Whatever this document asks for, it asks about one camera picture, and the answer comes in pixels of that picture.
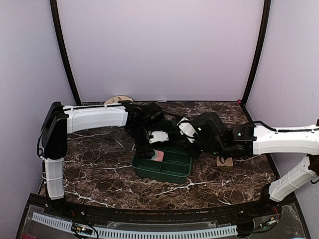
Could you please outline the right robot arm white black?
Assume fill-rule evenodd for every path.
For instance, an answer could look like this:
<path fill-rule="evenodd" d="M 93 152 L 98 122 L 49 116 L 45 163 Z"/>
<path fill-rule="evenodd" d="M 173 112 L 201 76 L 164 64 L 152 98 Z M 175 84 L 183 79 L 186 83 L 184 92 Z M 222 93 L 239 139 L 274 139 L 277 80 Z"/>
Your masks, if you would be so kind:
<path fill-rule="evenodd" d="M 176 123 L 180 133 L 189 142 L 191 155 L 202 152 L 219 158 L 246 157 L 269 153 L 302 153 L 304 158 L 280 179 L 264 187 L 263 198 L 254 211 L 265 216 L 274 202 L 286 196 L 319 175 L 319 127 L 273 128 L 262 121 L 253 121 L 226 127 L 217 113 L 202 113 L 193 120 L 185 117 Z"/>

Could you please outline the pink patterned sock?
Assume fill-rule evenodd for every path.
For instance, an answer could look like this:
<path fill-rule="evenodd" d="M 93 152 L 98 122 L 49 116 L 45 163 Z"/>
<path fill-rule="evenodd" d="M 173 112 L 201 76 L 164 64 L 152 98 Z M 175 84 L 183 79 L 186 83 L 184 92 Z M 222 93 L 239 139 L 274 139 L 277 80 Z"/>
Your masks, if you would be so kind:
<path fill-rule="evenodd" d="M 152 161 L 162 162 L 164 158 L 164 152 L 160 150 L 154 150 L 154 156 L 151 158 Z"/>

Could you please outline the green divided organizer tray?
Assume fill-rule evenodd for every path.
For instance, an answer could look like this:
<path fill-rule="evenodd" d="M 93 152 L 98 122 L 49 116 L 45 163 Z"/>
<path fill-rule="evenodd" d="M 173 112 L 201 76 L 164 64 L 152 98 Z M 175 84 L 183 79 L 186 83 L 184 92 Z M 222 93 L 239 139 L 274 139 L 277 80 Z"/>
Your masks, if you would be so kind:
<path fill-rule="evenodd" d="M 192 158 L 185 148 L 178 144 L 182 135 L 169 120 L 159 122 L 153 131 L 164 131 L 168 134 L 168 141 L 155 142 L 153 149 L 163 152 L 160 159 L 143 159 L 134 156 L 132 166 L 136 175 L 157 181 L 183 184 L 191 172 Z"/>

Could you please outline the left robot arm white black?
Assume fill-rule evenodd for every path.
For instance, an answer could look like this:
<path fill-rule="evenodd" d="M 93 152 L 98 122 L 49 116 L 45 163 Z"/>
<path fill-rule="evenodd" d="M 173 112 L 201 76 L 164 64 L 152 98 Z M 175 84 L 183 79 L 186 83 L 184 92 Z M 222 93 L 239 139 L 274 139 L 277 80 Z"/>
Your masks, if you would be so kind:
<path fill-rule="evenodd" d="M 37 155 L 42 159 L 46 194 L 52 199 L 51 209 L 59 217 L 70 213 L 64 198 L 63 162 L 68 150 L 69 134 L 101 127 L 123 127 L 135 140 L 136 155 L 151 159 L 155 155 L 153 144 L 168 140 L 168 133 L 156 130 L 164 120 L 161 108 L 152 103 L 137 105 L 119 101 L 108 105 L 63 106 L 54 102 L 44 120 L 37 141 Z"/>

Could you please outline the beige striped sock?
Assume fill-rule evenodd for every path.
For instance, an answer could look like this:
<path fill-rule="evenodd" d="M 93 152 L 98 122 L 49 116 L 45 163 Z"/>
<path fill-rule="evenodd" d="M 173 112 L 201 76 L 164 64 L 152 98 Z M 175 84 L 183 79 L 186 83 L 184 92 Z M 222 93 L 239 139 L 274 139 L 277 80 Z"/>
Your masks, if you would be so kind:
<path fill-rule="evenodd" d="M 229 158 L 223 158 L 221 156 L 218 156 L 216 158 L 216 164 L 217 168 L 221 171 L 230 171 L 233 169 L 233 159 L 232 157 Z"/>

